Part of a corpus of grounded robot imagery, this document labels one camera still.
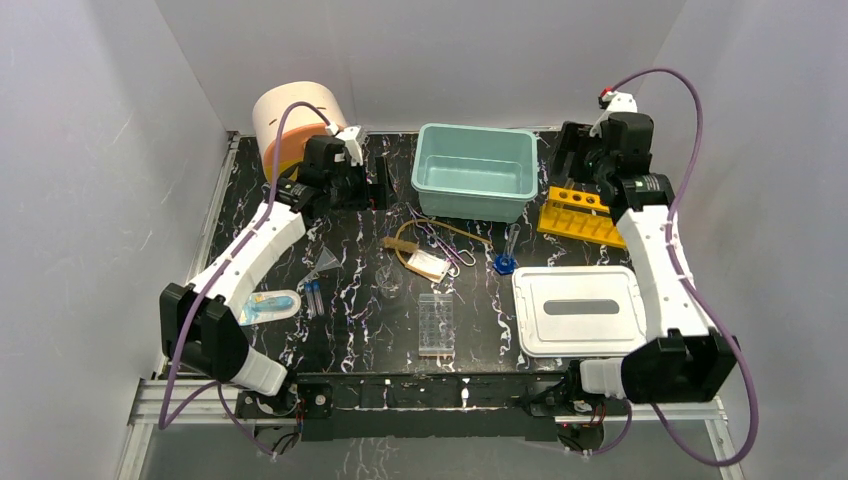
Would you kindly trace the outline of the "small clear plastic bag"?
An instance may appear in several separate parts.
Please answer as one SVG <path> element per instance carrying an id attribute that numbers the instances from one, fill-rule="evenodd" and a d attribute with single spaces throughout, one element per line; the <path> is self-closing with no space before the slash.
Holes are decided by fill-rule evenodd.
<path id="1" fill-rule="evenodd" d="M 451 269 L 448 260 L 417 250 L 406 261 L 405 267 L 430 282 L 440 283 Z"/>

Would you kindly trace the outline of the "graduated cylinder blue base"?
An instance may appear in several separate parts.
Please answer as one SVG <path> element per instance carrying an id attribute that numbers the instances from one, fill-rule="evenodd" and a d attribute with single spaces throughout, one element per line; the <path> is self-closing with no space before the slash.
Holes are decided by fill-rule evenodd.
<path id="1" fill-rule="evenodd" d="M 517 223 L 512 224 L 507 229 L 506 242 L 503 251 L 496 256 L 493 263 L 494 270 L 499 275 L 509 275 L 516 269 L 515 247 L 521 231 L 521 226 Z"/>

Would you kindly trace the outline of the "wooden test tube clamp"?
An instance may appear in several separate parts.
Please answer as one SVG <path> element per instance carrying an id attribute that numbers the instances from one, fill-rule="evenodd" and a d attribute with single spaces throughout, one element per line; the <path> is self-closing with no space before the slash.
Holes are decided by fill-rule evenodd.
<path id="1" fill-rule="evenodd" d="M 391 249 L 397 253 L 406 253 L 409 255 L 413 255 L 419 250 L 417 243 L 394 237 L 382 238 L 381 245 L 384 249 Z"/>

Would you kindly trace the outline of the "yellow test tube rack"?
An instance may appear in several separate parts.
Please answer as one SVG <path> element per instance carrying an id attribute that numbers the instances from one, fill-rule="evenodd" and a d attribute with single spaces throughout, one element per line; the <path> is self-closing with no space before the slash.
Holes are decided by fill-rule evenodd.
<path id="1" fill-rule="evenodd" d="M 540 209 L 539 233 L 625 249 L 610 210 L 598 194 L 551 186 Z"/>

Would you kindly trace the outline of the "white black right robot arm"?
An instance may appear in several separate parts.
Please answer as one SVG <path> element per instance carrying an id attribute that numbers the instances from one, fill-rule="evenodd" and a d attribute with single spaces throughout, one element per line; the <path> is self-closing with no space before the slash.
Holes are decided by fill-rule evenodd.
<path id="1" fill-rule="evenodd" d="M 650 170 L 654 122 L 617 112 L 594 133 L 564 122 L 552 164 L 557 180 L 598 188 L 624 240 L 646 320 L 646 342 L 621 358 L 584 360 L 563 387 L 565 405 L 590 413 L 603 395 L 635 404 L 712 400 L 737 364 L 736 338 L 719 331 L 688 288 L 693 279 L 668 216 L 675 194 Z"/>

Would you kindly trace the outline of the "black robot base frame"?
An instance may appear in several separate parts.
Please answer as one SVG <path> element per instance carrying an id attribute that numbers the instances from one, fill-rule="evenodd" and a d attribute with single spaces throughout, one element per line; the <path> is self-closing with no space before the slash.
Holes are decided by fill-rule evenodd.
<path id="1" fill-rule="evenodd" d="M 554 441 L 568 425 L 623 420 L 626 404 L 585 394 L 567 372 L 306 373 L 276 404 L 238 395 L 260 425 L 302 420 L 307 442 L 367 437 L 523 437 Z"/>

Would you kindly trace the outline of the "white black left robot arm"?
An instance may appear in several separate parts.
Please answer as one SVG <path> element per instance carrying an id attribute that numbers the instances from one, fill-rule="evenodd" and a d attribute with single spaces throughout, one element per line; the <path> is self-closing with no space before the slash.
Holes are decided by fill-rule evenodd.
<path id="1" fill-rule="evenodd" d="M 393 189 L 383 158 L 377 180 L 367 179 L 364 131 L 347 127 L 305 144 L 295 179 L 280 175 L 271 201 L 263 202 L 238 237 L 187 285 L 169 284 L 159 299 L 164 354 L 221 383 L 260 394 L 275 416 L 294 411 L 297 387 L 288 370 L 248 344 L 238 320 L 258 282 L 312 224 L 333 210 L 385 210 Z"/>

